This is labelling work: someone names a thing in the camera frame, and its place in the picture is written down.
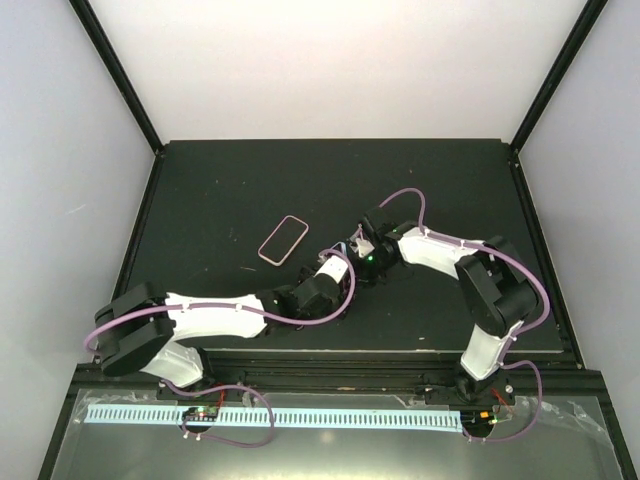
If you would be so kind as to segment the pink phone case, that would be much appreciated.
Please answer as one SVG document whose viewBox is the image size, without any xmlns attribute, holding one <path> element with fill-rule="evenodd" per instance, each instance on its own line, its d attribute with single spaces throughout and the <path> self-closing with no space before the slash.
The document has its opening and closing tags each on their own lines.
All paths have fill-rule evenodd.
<svg viewBox="0 0 640 480">
<path fill-rule="evenodd" d="M 258 248 L 258 256 L 268 264 L 280 267 L 307 235 L 307 222 L 286 215 Z"/>
</svg>

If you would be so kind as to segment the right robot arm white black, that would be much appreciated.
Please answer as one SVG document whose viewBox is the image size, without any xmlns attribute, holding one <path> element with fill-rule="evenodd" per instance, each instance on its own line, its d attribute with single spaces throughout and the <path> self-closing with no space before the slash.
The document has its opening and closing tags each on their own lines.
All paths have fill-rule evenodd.
<svg viewBox="0 0 640 480">
<path fill-rule="evenodd" d="M 452 382 L 466 404 L 490 392 L 509 347 L 543 300 L 535 277 L 522 271 L 503 238 L 456 239 L 413 221 L 398 224 L 380 207 L 366 212 L 346 252 L 362 283 L 382 280 L 397 264 L 426 267 L 459 282 L 474 326 Z"/>
</svg>

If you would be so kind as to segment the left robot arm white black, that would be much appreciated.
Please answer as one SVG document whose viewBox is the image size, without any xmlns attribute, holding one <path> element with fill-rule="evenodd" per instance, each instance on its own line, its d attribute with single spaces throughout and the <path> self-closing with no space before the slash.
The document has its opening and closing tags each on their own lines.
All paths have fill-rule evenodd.
<svg viewBox="0 0 640 480">
<path fill-rule="evenodd" d="M 207 397 L 215 376 L 202 346 L 188 340 L 253 339 L 279 327 L 306 327 L 341 316 L 355 293 L 346 268 L 324 268 L 296 286 L 281 286 L 236 298 L 197 298 L 145 282 L 95 314 L 96 355 L 108 377 L 142 372 L 181 388 L 193 399 Z"/>
</svg>

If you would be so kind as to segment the light blue phone case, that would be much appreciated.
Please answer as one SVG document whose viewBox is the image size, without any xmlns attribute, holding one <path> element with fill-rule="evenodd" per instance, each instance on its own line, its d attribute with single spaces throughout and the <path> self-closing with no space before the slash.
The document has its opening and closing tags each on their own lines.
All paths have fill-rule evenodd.
<svg viewBox="0 0 640 480">
<path fill-rule="evenodd" d="M 345 241 L 336 242 L 329 248 L 329 253 L 325 255 L 326 258 L 334 256 L 336 252 L 340 252 L 344 257 L 349 260 L 353 259 L 353 251 L 351 245 Z"/>
</svg>

